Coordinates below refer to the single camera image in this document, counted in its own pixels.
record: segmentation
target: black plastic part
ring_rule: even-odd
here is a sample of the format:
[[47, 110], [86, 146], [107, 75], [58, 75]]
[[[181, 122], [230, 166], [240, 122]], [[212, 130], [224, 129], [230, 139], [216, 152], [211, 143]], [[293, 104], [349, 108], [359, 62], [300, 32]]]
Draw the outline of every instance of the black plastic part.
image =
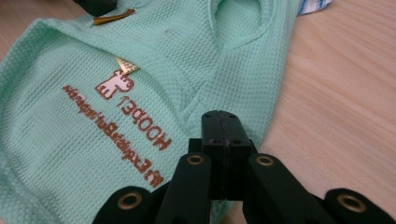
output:
[[190, 138], [189, 140], [189, 153], [191, 152], [202, 152], [201, 150], [201, 138]]
[[202, 152], [212, 160], [211, 199], [242, 201], [248, 157], [257, 150], [239, 118], [217, 110], [203, 114]]
[[116, 8], [118, 0], [74, 0], [86, 12], [94, 17], [100, 17]]
[[248, 159], [244, 214], [248, 223], [335, 223], [276, 157]]
[[338, 223], [394, 224], [390, 215], [363, 195], [350, 189], [332, 189], [327, 192], [324, 206]]
[[146, 189], [137, 187], [120, 189], [111, 195], [99, 210], [93, 224], [150, 223], [153, 222], [149, 216], [151, 205], [152, 197]]
[[202, 153], [181, 157], [155, 223], [209, 223], [210, 169], [210, 158]]

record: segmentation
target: wooden table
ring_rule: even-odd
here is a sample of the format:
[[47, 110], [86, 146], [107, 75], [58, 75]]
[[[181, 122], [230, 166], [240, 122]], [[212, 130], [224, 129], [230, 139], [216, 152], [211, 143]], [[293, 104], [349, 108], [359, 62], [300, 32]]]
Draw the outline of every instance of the wooden table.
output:
[[[35, 18], [71, 19], [73, 1], [0, 1], [0, 60]], [[311, 193], [362, 193], [396, 218], [396, 1], [334, 0], [296, 20], [261, 151]], [[245, 223], [236, 203], [222, 223]]]

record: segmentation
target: gold tag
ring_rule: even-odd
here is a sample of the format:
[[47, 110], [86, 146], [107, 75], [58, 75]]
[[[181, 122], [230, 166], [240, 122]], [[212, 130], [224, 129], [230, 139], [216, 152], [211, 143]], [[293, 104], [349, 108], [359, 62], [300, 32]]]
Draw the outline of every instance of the gold tag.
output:
[[134, 14], [134, 9], [128, 9], [125, 13], [117, 15], [117, 16], [112, 16], [112, 17], [94, 17], [93, 18], [93, 24], [94, 25], [102, 25], [111, 21], [117, 21], [120, 19], [123, 19], [127, 16], [130, 16]]
[[134, 65], [133, 63], [130, 63], [130, 62], [128, 62], [128, 61], [125, 61], [125, 60], [123, 60], [123, 59], [121, 59], [121, 58], [119, 58], [119, 57], [116, 57], [116, 60], [117, 60], [117, 63], [119, 63], [119, 65], [120, 65], [120, 67], [121, 67], [121, 69], [122, 69], [122, 72], [123, 72], [125, 75], [128, 75], [128, 74], [130, 74], [130, 73], [136, 71], [137, 69], [139, 69], [139, 68], [138, 68], [136, 65]]

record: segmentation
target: brass insert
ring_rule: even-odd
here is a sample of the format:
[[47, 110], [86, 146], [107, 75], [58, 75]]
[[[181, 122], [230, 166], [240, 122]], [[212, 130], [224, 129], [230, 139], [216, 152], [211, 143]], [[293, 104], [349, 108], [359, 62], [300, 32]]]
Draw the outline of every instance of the brass insert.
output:
[[204, 158], [202, 156], [193, 155], [187, 158], [187, 162], [191, 165], [199, 165], [204, 162]]
[[[134, 197], [133, 203], [125, 202], [125, 200], [129, 197]], [[119, 208], [122, 210], [133, 209], [136, 208], [141, 202], [142, 202], [142, 195], [140, 195], [139, 193], [137, 192], [126, 193], [119, 198]]]
[[340, 194], [337, 197], [337, 201], [343, 205], [346, 209], [356, 213], [363, 213], [367, 210], [366, 205], [359, 199], [347, 195], [347, 194]]
[[256, 162], [260, 165], [270, 166], [274, 164], [273, 159], [267, 156], [260, 156], [256, 159]]

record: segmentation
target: waffle knit fabric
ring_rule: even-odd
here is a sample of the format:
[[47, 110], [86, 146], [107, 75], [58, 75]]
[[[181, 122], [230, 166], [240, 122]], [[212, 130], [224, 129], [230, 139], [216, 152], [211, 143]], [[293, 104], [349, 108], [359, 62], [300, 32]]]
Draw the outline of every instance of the waffle knit fabric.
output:
[[[0, 65], [0, 218], [91, 223], [116, 190], [169, 181], [210, 110], [237, 115], [259, 147], [299, 5], [122, 0], [109, 15], [136, 13], [101, 26], [35, 21]], [[140, 69], [120, 77], [115, 56]]]

